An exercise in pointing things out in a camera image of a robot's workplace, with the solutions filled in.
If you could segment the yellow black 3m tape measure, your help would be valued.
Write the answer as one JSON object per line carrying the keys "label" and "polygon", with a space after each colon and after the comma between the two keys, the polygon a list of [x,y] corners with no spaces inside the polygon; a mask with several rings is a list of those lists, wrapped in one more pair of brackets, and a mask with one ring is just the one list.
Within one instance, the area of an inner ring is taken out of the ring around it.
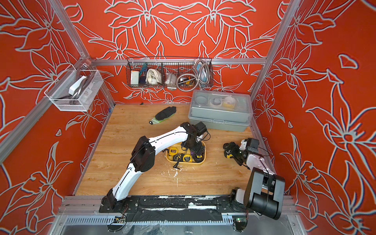
{"label": "yellow black 3m tape measure", "polygon": [[172,156],[173,162],[182,162],[184,160],[184,154],[176,154]]}

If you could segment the small yellow deli tape measure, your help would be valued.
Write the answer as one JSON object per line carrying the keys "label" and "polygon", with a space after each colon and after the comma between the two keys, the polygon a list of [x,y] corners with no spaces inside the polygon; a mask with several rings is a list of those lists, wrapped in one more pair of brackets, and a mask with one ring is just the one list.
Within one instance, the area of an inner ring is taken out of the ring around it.
{"label": "small yellow deli tape measure", "polygon": [[193,162],[193,158],[191,155],[189,154],[186,154],[183,156],[183,162],[184,163],[192,163]]}

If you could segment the black deli tape measure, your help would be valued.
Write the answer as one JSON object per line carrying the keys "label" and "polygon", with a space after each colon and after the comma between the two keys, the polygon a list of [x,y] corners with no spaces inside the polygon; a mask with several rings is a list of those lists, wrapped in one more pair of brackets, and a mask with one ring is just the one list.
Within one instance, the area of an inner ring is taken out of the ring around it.
{"label": "black deli tape measure", "polygon": [[194,162],[201,163],[201,162],[204,161],[205,156],[204,155],[192,155],[192,158],[193,158]]}

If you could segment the round yellow tape measure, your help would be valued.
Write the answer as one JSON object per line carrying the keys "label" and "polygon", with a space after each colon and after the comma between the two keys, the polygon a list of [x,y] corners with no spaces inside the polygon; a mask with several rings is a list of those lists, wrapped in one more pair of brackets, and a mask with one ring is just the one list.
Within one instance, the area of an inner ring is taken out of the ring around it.
{"label": "round yellow tape measure", "polygon": [[175,156],[177,154],[182,154],[183,150],[181,149],[181,146],[171,146],[169,148],[169,156]]}

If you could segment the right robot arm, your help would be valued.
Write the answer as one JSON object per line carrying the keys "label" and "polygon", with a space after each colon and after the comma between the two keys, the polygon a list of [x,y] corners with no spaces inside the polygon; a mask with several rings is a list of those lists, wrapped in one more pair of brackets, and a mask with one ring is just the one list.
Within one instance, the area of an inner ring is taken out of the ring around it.
{"label": "right robot arm", "polygon": [[230,199],[260,215],[278,220],[282,214],[285,179],[265,163],[258,152],[259,140],[247,138],[240,145],[223,145],[224,156],[251,171],[246,189],[233,189]]}

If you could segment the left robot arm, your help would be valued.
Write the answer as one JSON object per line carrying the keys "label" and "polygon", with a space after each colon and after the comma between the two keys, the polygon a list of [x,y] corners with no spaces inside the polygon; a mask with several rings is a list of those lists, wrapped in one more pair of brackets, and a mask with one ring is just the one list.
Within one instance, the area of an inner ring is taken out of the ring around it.
{"label": "left robot arm", "polygon": [[202,122],[198,124],[184,122],[175,129],[157,137],[140,137],[132,151],[126,172],[104,197],[104,204],[114,209],[122,200],[126,199],[138,178],[154,166],[155,156],[161,151],[177,143],[182,143],[183,148],[190,150],[191,153],[196,156],[202,155],[204,152],[202,142],[206,132],[207,128]]}

